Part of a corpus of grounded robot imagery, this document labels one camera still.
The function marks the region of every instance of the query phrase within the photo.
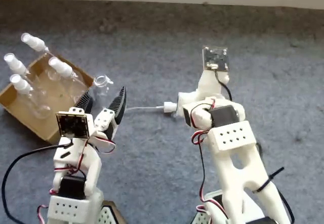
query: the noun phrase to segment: black cable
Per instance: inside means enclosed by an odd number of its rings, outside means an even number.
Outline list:
[[[53,149],[57,149],[57,148],[63,148],[63,147],[67,147],[67,146],[70,146],[72,145],[71,143],[69,144],[61,144],[61,145],[51,145],[51,146],[46,146],[46,147],[43,147],[43,148],[39,148],[39,149],[35,149],[31,152],[28,152],[28,153],[25,153],[25,154],[22,154],[20,155],[19,157],[17,157],[11,164],[10,166],[8,167],[5,175],[4,175],[4,178],[2,180],[2,186],[1,186],[1,194],[2,194],[2,202],[3,202],[3,205],[4,205],[4,209],[5,209],[5,213],[7,215],[7,217],[14,221],[15,223],[18,223],[18,224],[25,224],[24,222],[16,219],[15,217],[13,217],[11,215],[11,213],[9,212],[8,210],[8,206],[7,206],[7,200],[6,200],[6,183],[7,183],[7,179],[8,179],[8,176],[9,176],[9,173],[10,171],[12,170],[12,168],[15,166],[15,164],[22,158],[24,157],[27,157],[27,156],[30,156],[34,153],[38,153],[38,152],[44,152],[44,151],[47,151],[47,150],[53,150]]]
[[[218,83],[227,91],[227,94],[228,94],[228,97],[229,97],[229,100],[230,101],[233,101],[233,98],[232,98],[232,93],[231,91],[229,90],[229,88],[223,83],[221,82],[219,79],[218,79],[218,74],[217,74],[217,70],[215,71],[215,77],[218,81]]]
[[[199,146],[199,152],[200,152],[200,158],[201,158],[201,164],[202,164],[202,182],[201,182],[201,185],[200,185],[200,190],[202,191],[203,187],[204,187],[204,184],[205,184],[205,179],[206,179],[206,172],[205,172],[205,164],[204,164],[204,157],[203,157],[203,151],[201,149],[201,144],[198,144]],[[223,214],[226,216],[226,218],[228,218],[226,212],[224,212],[222,209],[220,209]]]
[[[257,142],[256,145],[257,145],[258,152],[259,152],[259,155],[261,157],[261,160],[263,161],[263,149],[262,149],[261,143],[260,142]]]
[[[278,193],[280,195],[280,198],[281,200],[283,201],[283,203],[285,204],[286,208],[287,208],[287,211],[290,215],[290,220],[291,220],[291,224],[294,224],[295,223],[295,217],[294,217],[294,214],[293,214],[293,211],[292,209],[290,208],[290,205],[288,204],[288,201],[285,199],[284,195],[281,193],[281,191],[277,188],[278,190]]]
[[[255,191],[252,191],[252,193],[259,193],[259,192],[261,192],[272,180],[273,180],[273,178],[277,175],[277,174],[279,174],[280,172],[282,172],[283,170],[284,170],[285,168],[284,167],[280,167],[278,170],[276,170],[273,174],[271,174],[271,175],[269,175],[269,178],[268,178],[268,180],[266,180],[265,181],[265,183],[261,186],[261,187],[259,187],[257,190],[255,190]],[[282,200],[282,202],[284,203],[284,205],[286,206],[286,208],[287,208],[287,211],[288,211],[288,213],[289,213],[289,215],[290,215],[290,220],[291,220],[291,224],[294,224],[295,223],[295,217],[294,217],[294,214],[293,214],[293,211],[292,211],[292,209],[291,209],[291,207],[290,207],[290,205],[288,204],[288,201],[285,199],[285,197],[284,197],[284,195],[280,192],[280,190],[277,188],[277,190],[278,190],[278,193],[279,193],[279,195],[280,195],[280,198],[281,198],[281,200]]]

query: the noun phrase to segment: perforated bracket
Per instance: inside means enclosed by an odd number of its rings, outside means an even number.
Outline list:
[[[102,207],[97,224],[118,224],[118,221],[110,206]]]
[[[104,108],[102,111],[96,116],[94,124],[96,130],[101,132],[108,129],[110,122],[114,119],[115,112],[113,110]]]
[[[257,142],[248,121],[212,128],[208,140],[217,153]]]
[[[89,200],[75,200],[59,196],[51,196],[48,218],[84,223],[88,220],[91,202]]]

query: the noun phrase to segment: gray carpet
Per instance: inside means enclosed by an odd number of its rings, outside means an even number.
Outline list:
[[[92,75],[105,71],[128,90],[128,106],[175,101],[193,91],[202,45],[228,46],[233,99],[241,103],[264,147],[269,173],[289,201],[296,223],[321,223],[324,182],[324,11],[177,4],[0,1],[0,55],[29,63],[36,54],[23,32],[44,39]],[[0,85],[8,83],[3,62]],[[0,176],[18,155],[44,146],[1,109]],[[103,157],[99,187],[132,223],[189,223],[202,179],[192,130],[158,111],[125,115],[115,153]],[[46,152],[24,159],[7,185],[9,208],[37,223],[53,180]],[[219,188],[207,148],[205,192]],[[0,210],[0,223],[11,223]]]

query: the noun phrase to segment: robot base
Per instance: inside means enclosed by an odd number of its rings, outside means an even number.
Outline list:
[[[223,206],[221,190],[206,194],[205,199],[214,199]],[[210,216],[207,213],[197,212],[191,224],[209,224],[209,219],[211,217],[213,224],[228,223],[226,216],[216,205],[210,202],[206,202],[205,209],[210,214]],[[264,216],[261,208],[246,193],[244,194],[242,211],[247,224],[276,224],[274,220]]]

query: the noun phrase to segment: red and white wire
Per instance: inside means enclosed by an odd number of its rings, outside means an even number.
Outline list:
[[[205,138],[203,139],[200,139],[202,135],[205,135],[205,134],[208,134],[209,130],[198,130],[196,131],[192,137],[191,137],[191,142],[193,144],[196,144],[199,146],[199,150],[200,150],[200,154],[202,156],[202,151],[201,151],[201,143],[204,141]],[[225,212],[225,209],[222,207],[222,205],[214,200],[214,199],[209,199],[209,200],[205,200],[204,199],[204,184],[205,184],[205,173],[204,173],[204,179],[201,183],[201,186],[200,186],[200,189],[199,189],[199,197],[200,197],[200,200],[203,202],[203,203],[206,203],[206,202],[211,202],[212,204],[216,205],[223,213],[224,215],[227,217],[227,214]]]
[[[97,137],[97,136],[96,136],[95,138],[96,138],[97,140],[104,141],[104,142],[106,142],[106,143],[109,143],[109,144],[113,145],[113,148],[112,148],[111,150],[109,150],[108,152],[102,152],[102,151],[100,151],[100,150],[96,147],[97,151],[98,151],[99,153],[101,153],[101,154],[109,155],[109,154],[112,153],[112,152],[114,151],[114,149],[116,148],[116,144],[115,144],[115,142],[113,142],[112,140],[105,139],[105,138],[101,138],[101,137]]]
[[[47,209],[48,206],[47,206],[47,205],[39,205],[39,206],[37,207],[37,217],[38,217],[38,219],[39,219],[39,223],[40,223],[40,224],[45,224],[45,220],[44,220],[44,218],[43,218],[43,216],[42,216],[42,214],[41,214],[41,208]]]

